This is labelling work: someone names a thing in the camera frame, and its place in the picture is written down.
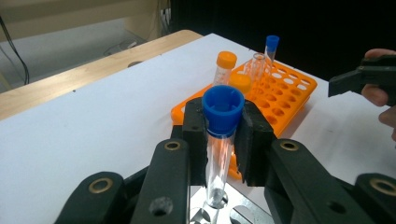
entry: test tube rack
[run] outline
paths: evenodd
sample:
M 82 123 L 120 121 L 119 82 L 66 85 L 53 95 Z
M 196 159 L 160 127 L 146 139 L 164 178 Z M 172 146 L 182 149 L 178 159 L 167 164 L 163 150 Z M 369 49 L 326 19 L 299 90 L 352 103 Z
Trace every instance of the test tube rack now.
M 243 72 L 246 63 L 233 69 L 232 75 L 233 73 Z M 304 109 L 305 103 L 318 83 L 312 77 L 306 76 L 278 61 L 273 62 L 271 73 L 265 73 L 264 71 L 261 77 L 259 84 L 253 87 L 246 99 L 260 109 L 274 129 L 275 136 L 279 137 L 295 115 Z M 186 103 L 191 99 L 202 97 L 210 87 L 212 87 L 212 84 L 207 85 L 172 108 L 171 118 L 174 125 L 183 124 L 183 111 Z M 235 179 L 241 178 L 237 171 L 234 154 L 230 161 L 229 175 Z

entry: tube with orange cap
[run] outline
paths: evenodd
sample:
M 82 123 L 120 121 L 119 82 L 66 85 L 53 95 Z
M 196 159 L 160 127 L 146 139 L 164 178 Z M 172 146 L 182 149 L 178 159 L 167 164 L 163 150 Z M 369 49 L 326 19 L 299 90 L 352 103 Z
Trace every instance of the tube with orange cap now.
M 228 85 L 231 71 L 236 65 L 236 55 L 230 51 L 221 51 L 216 61 L 218 68 L 215 73 L 213 86 Z

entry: centrifuge tube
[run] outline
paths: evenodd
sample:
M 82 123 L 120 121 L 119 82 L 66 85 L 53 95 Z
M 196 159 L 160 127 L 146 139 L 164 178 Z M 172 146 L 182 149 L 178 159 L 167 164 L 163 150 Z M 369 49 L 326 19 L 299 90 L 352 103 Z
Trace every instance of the centrifuge tube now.
M 216 60 L 218 65 L 213 80 L 213 86 L 228 85 L 232 69 L 236 65 L 236 55 L 230 51 L 221 51 Z
M 248 98 L 252 98 L 253 95 L 258 94 L 258 89 L 262 81 L 262 73 L 264 71 L 264 60 L 265 54 L 257 52 L 253 54 L 253 58 L 245 64 L 245 73 L 250 76 L 251 79 L 251 93 Z
M 218 85 L 204 93 L 203 108 L 207 121 L 206 203 L 222 208 L 224 187 L 245 98 L 238 89 Z
M 244 71 L 232 71 L 228 81 L 229 86 L 237 88 L 244 96 L 250 92 L 251 83 L 251 77 Z
M 265 42 L 264 51 L 264 82 L 268 82 L 269 76 L 272 74 L 273 62 L 275 59 L 277 44 L 279 37 L 277 35 L 268 35 Z

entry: black background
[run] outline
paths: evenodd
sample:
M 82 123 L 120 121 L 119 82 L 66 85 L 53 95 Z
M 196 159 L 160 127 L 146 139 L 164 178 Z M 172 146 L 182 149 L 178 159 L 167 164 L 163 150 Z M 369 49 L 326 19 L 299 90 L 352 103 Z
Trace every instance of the black background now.
M 173 31 L 226 37 L 264 51 L 278 35 L 276 60 L 329 80 L 355 69 L 368 49 L 396 49 L 392 1 L 172 0 Z

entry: wooden surface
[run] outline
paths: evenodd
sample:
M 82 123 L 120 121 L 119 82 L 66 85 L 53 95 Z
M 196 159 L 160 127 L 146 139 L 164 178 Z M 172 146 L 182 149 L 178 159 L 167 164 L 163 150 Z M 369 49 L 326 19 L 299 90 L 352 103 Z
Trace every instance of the wooden surface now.
M 4 92 L 0 94 L 0 119 L 6 119 L 102 77 L 117 73 L 127 68 L 130 63 L 143 62 L 200 37 L 202 36 L 192 31 L 179 31 L 15 90 Z

